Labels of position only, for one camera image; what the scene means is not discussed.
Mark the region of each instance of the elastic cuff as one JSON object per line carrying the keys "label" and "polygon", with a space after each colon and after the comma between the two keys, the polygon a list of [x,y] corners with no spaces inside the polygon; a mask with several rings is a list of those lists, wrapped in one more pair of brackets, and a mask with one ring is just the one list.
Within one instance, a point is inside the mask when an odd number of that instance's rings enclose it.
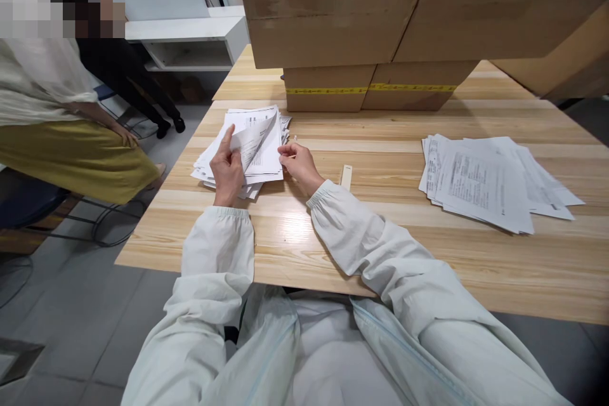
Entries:
{"label": "elastic cuff", "polygon": [[249,218],[247,209],[229,208],[226,206],[208,206],[205,213],[210,216],[233,216],[237,218]]}
{"label": "elastic cuff", "polygon": [[328,193],[330,193],[335,187],[336,184],[334,184],[331,180],[325,180],[324,183],[319,186],[319,189],[317,189],[317,191],[313,194],[310,200],[306,203],[306,205],[310,209],[313,209],[313,206],[315,206],[322,198],[328,195]]}

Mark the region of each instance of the white blouse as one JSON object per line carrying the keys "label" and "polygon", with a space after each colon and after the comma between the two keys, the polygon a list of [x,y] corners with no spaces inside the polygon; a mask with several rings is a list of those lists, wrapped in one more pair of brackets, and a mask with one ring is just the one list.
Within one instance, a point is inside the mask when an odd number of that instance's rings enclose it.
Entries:
{"label": "white blouse", "polygon": [[79,121],[64,103],[97,102],[73,39],[0,39],[0,126]]}

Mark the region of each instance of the yellow skirt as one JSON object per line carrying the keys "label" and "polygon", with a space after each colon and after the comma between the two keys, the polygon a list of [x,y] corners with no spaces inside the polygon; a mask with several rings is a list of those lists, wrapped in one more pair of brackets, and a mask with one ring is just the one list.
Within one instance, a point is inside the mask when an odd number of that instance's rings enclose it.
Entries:
{"label": "yellow skirt", "polygon": [[0,163],[87,197],[125,204],[159,177],[141,148],[90,121],[0,126]]}

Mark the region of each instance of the hand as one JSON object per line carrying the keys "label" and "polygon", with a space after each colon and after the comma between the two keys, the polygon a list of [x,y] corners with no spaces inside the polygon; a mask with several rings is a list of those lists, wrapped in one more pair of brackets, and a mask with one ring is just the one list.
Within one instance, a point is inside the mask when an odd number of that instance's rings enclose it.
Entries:
{"label": "hand", "polygon": [[138,139],[133,135],[133,133],[120,125],[118,122],[112,124],[112,126],[108,128],[121,137],[123,146],[130,147],[131,149],[135,149],[136,147],[140,146]]}
{"label": "hand", "polygon": [[315,168],[311,151],[298,143],[279,146],[277,151],[281,154],[279,157],[281,165],[298,180],[309,197],[312,197],[325,180]]}
{"label": "hand", "polygon": [[218,152],[209,162],[211,171],[216,180],[216,200],[214,206],[232,207],[237,200],[241,186],[243,185],[243,165],[241,164],[241,153],[238,149],[231,152],[230,139],[235,131],[235,125],[231,125],[222,138]]}

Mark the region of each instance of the yellow packing tape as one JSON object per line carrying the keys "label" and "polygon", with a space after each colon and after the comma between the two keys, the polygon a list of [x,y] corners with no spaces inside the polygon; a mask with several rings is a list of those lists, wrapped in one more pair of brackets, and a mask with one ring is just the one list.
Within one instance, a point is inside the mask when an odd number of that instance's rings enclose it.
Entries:
{"label": "yellow packing tape", "polygon": [[384,84],[374,83],[369,90],[383,91],[425,91],[425,92],[453,92],[457,86],[441,86],[437,84]]}
{"label": "yellow packing tape", "polygon": [[457,86],[442,86],[434,84],[384,84],[374,83],[369,88],[286,88],[288,94],[354,94],[374,91],[425,91],[425,92],[453,92]]}
{"label": "yellow packing tape", "polygon": [[368,88],[286,88],[285,93],[289,94],[353,94],[366,93]]}

